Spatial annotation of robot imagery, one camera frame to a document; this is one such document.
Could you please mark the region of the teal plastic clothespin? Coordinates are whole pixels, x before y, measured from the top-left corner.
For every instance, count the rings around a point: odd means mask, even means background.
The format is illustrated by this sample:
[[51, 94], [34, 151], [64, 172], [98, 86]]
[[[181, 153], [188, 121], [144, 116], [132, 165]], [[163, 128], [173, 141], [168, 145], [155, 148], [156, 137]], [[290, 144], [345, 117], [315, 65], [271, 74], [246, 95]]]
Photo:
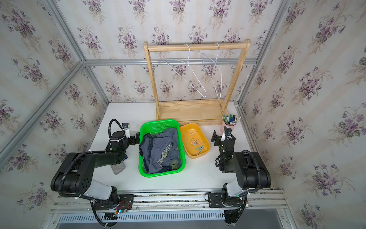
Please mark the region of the teal plastic clothespin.
[[205, 146], [200, 146], [200, 147], [196, 148], [197, 155], [199, 155], [204, 150], [204, 148], [205, 148]]

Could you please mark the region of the navy blue tank top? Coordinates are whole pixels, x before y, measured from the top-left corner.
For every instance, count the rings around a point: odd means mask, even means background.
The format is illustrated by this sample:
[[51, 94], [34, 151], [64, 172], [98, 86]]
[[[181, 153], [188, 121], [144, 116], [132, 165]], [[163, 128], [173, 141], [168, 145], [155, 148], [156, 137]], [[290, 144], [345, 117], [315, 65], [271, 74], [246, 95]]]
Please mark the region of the navy blue tank top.
[[171, 171], [169, 164], [180, 158], [179, 137], [176, 128], [158, 134], [147, 133], [139, 145], [145, 172], [149, 175]]

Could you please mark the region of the green graphic tank top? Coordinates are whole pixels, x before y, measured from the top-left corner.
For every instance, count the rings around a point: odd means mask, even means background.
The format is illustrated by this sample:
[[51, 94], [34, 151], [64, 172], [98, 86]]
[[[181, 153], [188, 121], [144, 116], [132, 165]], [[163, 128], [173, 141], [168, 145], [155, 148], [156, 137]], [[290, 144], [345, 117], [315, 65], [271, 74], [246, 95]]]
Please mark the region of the green graphic tank top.
[[170, 170], [178, 170], [182, 165], [182, 161], [180, 158], [174, 159], [170, 164]]

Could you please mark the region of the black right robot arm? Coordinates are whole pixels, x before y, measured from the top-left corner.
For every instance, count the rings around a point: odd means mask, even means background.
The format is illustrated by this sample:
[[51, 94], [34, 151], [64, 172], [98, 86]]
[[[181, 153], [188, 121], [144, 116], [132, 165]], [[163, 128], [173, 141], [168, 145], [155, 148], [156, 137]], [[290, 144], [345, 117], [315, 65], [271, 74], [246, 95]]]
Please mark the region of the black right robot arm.
[[270, 188], [270, 173], [258, 152], [249, 150], [235, 151], [236, 137], [230, 128], [225, 127], [222, 135], [214, 131], [211, 142], [219, 147], [215, 166], [222, 173], [234, 173], [235, 180], [224, 184], [223, 193], [227, 197], [243, 197]]

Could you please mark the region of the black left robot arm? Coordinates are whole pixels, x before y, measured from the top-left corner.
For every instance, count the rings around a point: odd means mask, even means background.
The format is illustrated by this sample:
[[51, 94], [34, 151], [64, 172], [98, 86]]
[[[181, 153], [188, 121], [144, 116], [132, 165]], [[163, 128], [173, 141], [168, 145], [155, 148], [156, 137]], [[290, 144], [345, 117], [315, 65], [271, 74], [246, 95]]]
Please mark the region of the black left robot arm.
[[123, 164], [129, 146], [139, 144], [140, 133], [130, 135], [128, 123], [112, 119], [108, 126], [108, 144], [104, 150], [69, 153], [51, 180], [51, 190], [66, 198], [82, 198], [117, 205], [117, 188], [93, 179], [94, 170]]

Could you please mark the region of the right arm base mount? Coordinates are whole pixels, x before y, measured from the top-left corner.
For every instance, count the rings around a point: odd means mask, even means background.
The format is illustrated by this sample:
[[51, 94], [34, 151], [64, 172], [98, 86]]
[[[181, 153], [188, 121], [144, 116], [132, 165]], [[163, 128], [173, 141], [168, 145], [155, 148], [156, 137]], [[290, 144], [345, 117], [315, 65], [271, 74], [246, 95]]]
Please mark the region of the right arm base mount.
[[227, 184], [225, 184], [220, 192], [205, 193], [204, 199], [208, 202], [209, 208], [234, 208], [233, 210], [225, 210], [223, 213], [224, 222], [234, 226], [246, 208], [247, 196], [247, 192], [241, 196], [229, 196]]

